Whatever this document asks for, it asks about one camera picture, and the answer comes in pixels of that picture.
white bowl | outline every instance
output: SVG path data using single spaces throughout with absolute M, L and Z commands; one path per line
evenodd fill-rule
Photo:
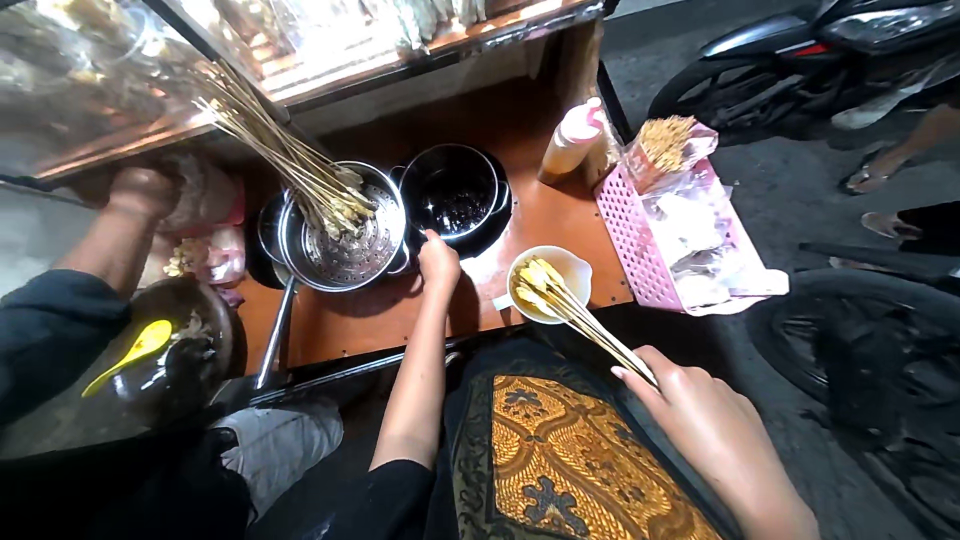
M 497 311 L 514 306 L 524 317 L 530 320 L 544 325 L 560 325 L 564 322 L 562 319 L 543 314 L 529 303 L 517 298 L 514 292 L 515 287 L 512 286 L 511 281 L 514 278 L 516 268 L 533 257 L 542 258 L 556 268 L 557 272 L 564 277 L 566 286 L 573 293 L 573 296 L 582 305 L 587 305 L 590 299 L 590 280 L 593 278 L 593 268 L 590 267 L 590 264 L 564 248 L 537 246 L 516 256 L 514 263 L 510 265 L 510 271 L 507 272 L 507 294 L 494 299 L 493 306 L 496 307 Z

human arm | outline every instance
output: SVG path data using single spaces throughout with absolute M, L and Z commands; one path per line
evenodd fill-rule
M 156 225 L 173 211 L 179 197 L 175 183 L 154 170 L 120 171 L 110 186 L 107 205 L 53 268 L 100 278 L 122 299 L 129 299 L 150 253 Z
M 678 366 L 653 347 L 636 353 L 657 376 L 660 392 L 621 367 L 613 367 L 613 374 L 646 405 L 747 538 L 820 538 L 813 512 L 786 475 L 750 400 L 701 368 Z
M 397 459 L 433 470 L 444 407 L 446 312 L 460 260 L 433 231 L 420 248 L 423 303 L 396 374 L 370 470 Z
M 126 169 L 70 253 L 0 300 L 0 426 L 68 388 L 124 329 L 154 227 L 176 199 L 169 180 Z

black sleeve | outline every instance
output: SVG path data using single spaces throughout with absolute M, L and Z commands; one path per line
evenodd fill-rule
M 0 299 L 0 426 L 70 386 L 130 321 L 106 282 L 49 270 Z
M 399 459 L 368 472 L 348 493 L 324 540 L 421 540 L 433 473 Z

pink plastic basket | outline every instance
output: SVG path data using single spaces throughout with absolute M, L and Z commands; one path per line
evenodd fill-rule
M 694 167 L 694 173 L 707 172 L 708 188 L 723 189 L 720 179 L 709 160 L 703 159 Z M 594 191 L 600 214 L 607 224 L 607 232 L 620 257 L 620 264 L 627 275 L 636 302 L 641 306 L 678 311 L 690 315 L 731 314 L 743 311 L 766 296 L 737 297 L 708 307 L 685 307 L 677 294 L 673 275 L 667 268 L 657 240 L 648 224 L 647 212 L 642 199 L 636 194 L 627 171 L 622 164 L 598 185 Z M 721 219 L 730 220 L 730 239 L 733 246 L 746 261 L 748 267 L 763 269 L 763 261 L 753 242 L 743 229 L 743 224 L 728 201 L 720 210 Z

black sauce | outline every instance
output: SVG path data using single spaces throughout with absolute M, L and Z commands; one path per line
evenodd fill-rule
M 410 208 L 414 223 L 443 236 L 471 231 L 490 212 L 496 184 L 470 170 L 443 169 L 422 181 Z

